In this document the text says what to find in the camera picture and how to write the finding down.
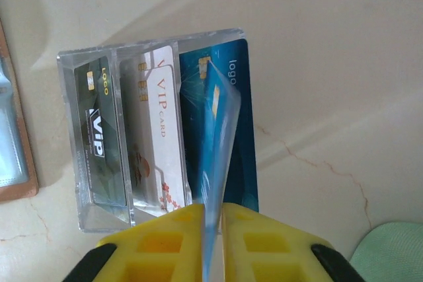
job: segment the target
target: white marble countertop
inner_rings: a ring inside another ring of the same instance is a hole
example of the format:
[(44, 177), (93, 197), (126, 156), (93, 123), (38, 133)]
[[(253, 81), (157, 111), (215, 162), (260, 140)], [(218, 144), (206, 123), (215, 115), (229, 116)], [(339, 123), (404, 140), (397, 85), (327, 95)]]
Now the white marble countertop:
[(422, 0), (0, 0), (0, 15), (41, 185), (0, 205), (1, 281), (60, 281), (100, 238), (77, 228), (56, 68), (100, 44), (244, 28), (262, 213), (347, 257), (377, 225), (423, 221)]

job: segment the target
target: green cloth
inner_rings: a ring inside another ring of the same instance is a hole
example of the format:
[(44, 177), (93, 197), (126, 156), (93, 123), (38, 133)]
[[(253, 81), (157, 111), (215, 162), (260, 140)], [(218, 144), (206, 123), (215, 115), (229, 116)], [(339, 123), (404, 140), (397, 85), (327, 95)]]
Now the green cloth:
[(373, 229), (351, 264), (366, 282), (423, 282), (423, 224), (387, 223)]

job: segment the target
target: white vip card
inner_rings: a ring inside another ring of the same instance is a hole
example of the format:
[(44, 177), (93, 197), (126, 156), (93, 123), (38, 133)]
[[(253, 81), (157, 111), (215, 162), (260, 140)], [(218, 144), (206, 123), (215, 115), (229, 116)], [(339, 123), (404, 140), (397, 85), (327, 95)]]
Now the white vip card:
[(134, 204), (161, 215), (186, 205), (172, 48), (141, 54), (131, 64), (136, 71), (127, 73), (125, 90)]

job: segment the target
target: blue card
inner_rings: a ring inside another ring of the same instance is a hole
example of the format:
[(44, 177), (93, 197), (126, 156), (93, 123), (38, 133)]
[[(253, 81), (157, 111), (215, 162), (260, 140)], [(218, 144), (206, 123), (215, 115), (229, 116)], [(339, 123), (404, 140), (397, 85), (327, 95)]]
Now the blue card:
[(241, 105), (239, 92), (212, 62), (208, 61), (207, 66), (203, 144), (198, 171), (202, 203), (205, 206), (202, 231), (203, 281), (208, 281), (210, 273), (223, 190)]
[(223, 201), (258, 211), (256, 155), (247, 41), (235, 40), (179, 55), (180, 103), (188, 181), (194, 199), (201, 200), (200, 157), (204, 130), (205, 81), (208, 61), (241, 93), (241, 109)]

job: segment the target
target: card chip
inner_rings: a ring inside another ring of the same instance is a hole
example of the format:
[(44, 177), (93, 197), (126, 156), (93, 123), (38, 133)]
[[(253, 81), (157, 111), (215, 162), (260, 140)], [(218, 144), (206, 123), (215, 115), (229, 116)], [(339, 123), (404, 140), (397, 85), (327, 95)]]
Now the card chip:
[(214, 93), (213, 93), (213, 106), (212, 106), (212, 111), (213, 111), (213, 116), (216, 119), (217, 116), (217, 107), (219, 106), (219, 94), (220, 94), (220, 90), (219, 87), (214, 86)]
[(87, 84), (88, 84), (88, 90), (94, 90), (94, 76), (93, 71), (87, 72)]
[(148, 100), (147, 81), (138, 82), (139, 101), (144, 102)]
[(143, 62), (138, 64), (138, 71), (145, 71), (147, 69), (147, 63)]
[(212, 59), (210, 56), (198, 59), (198, 72), (200, 74), (201, 79), (205, 79), (207, 77), (207, 62), (211, 60)]

